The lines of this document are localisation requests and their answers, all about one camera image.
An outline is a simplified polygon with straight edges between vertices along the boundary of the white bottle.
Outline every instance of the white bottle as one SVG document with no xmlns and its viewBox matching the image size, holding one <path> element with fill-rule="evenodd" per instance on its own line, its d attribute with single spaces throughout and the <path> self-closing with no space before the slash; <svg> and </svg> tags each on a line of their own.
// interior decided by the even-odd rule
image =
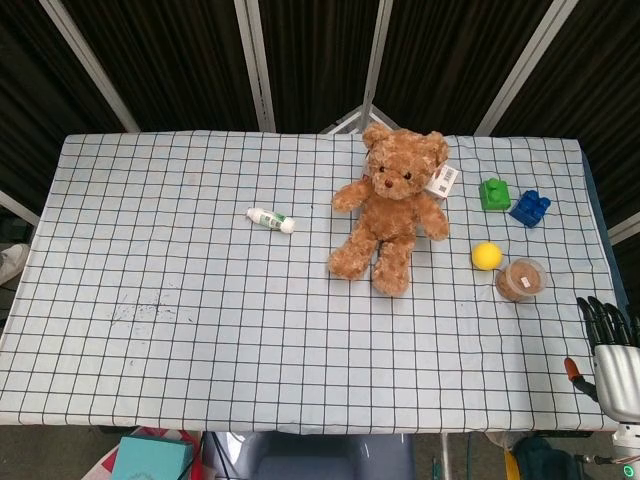
<svg viewBox="0 0 640 480">
<path fill-rule="evenodd" d="M 247 210 L 247 217 L 254 223 L 280 230 L 282 233 L 293 233 L 295 226 L 295 221 L 292 218 L 262 208 L 250 208 Z"/>
</svg>

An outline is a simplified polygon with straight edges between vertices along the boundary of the green toy block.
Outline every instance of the green toy block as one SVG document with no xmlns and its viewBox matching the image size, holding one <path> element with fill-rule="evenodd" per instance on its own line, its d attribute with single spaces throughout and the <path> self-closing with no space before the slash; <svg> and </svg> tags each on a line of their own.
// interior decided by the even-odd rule
<svg viewBox="0 0 640 480">
<path fill-rule="evenodd" d="M 511 206 L 507 182 L 490 178 L 480 185 L 480 202 L 483 210 L 506 210 Z"/>
</svg>

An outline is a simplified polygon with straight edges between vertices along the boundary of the teddy bear ear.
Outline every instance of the teddy bear ear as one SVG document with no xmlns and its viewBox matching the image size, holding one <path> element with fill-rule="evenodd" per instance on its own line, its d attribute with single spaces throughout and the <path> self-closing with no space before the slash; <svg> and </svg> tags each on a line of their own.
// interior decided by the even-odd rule
<svg viewBox="0 0 640 480">
<path fill-rule="evenodd" d="M 427 149 L 436 154 L 436 164 L 442 165 L 449 156 L 449 145 L 440 132 L 431 132 L 424 137 Z"/>
<path fill-rule="evenodd" d="M 362 140 L 369 150 L 378 143 L 380 140 L 384 140 L 391 135 L 391 130 L 382 125 L 381 123 L 372 123 L 362 134 Z"/>
</svg>

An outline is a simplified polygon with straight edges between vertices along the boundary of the yellow ball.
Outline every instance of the yellow ball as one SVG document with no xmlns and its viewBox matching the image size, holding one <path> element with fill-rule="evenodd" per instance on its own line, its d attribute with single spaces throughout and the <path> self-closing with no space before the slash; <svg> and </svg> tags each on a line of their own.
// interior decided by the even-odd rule
<svg viewBox="0 0 640 480">
<path fill-rule="evenodd" d="M 480 243 L 471 251 L 471 262 L 480 270 L 493 270 L 502 262 L 502 251 L 495 243 Z"/>
</svg>

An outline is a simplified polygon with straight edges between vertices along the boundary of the teddy bear leg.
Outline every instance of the teddy bear leg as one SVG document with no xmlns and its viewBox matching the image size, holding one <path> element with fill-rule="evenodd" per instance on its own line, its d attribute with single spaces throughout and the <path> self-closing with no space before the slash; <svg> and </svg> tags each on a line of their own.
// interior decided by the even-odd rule
<svg viewBox="0 0 640 480">
<path fill-rule="evenodd" d="M 373 285 L 382 293 L 397 296 L 409 286 L 409 261 L 415 236 L 394 238 L 382 244 L 373 270 Z"/>
<path fill-rule="evenodd" d="M 347 280 L 360 278 L 377 245 L 375 235 L 358 223 L 349 240 L 329 257 L 329 271 Z"/>
</svg>

